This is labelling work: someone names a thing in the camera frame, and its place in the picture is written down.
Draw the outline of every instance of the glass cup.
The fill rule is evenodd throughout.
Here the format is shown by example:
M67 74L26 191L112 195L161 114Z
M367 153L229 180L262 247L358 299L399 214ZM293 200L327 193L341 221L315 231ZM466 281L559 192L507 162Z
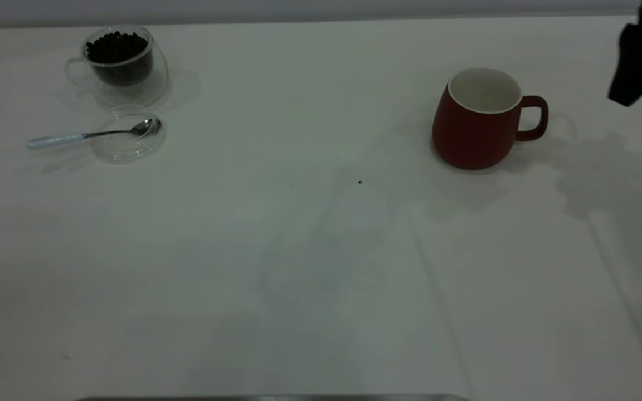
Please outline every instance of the glass cup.
M87 43L108 33L136 33L148 41L141 53L119 63L96 63L87 57ZM81 56L66 62L66 76L89 89L110 106L136 104L150 106L163 96L168 86L168 64L153 35L142 26L115 25L94 32L81 45Z

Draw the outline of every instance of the glass cup handle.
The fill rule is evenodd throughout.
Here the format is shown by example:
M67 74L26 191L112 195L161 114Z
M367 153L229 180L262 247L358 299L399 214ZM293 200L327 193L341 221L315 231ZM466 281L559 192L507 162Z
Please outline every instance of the glass cup handle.
M82 88L92 89L93 86L86 79L86 71L80 70L78 73L74 71L74 65L82 64L84 59L81 57L70 58L66 61L66 66L64 66L64 72L71 82L81 86Z

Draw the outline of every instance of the table surface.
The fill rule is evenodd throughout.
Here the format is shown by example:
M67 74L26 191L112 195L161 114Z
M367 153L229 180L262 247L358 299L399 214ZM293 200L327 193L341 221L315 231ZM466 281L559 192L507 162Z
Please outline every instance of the table surface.
M168 136L129 165L23 146L95 124L63 73L93 29L0 30L0 399L642 401L630 19L151 26ZM471 66L551 109L479 173L430 150Z

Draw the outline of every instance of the metal spoon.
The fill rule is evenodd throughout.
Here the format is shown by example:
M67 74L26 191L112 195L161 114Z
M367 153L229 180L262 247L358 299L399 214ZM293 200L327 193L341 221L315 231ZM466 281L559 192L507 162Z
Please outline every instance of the metal spoon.
M158 119L147 119L130 130L107 130L105 132L94 132L92 134L72 134L72 135L54 135L43 136L40 138L31 139L26 142L26 147L29 149L43 149L56 145L72 144L80 140L96 138L98 136L110 134L133 134L143 136L145 134L155 134L160 129L161 122Z

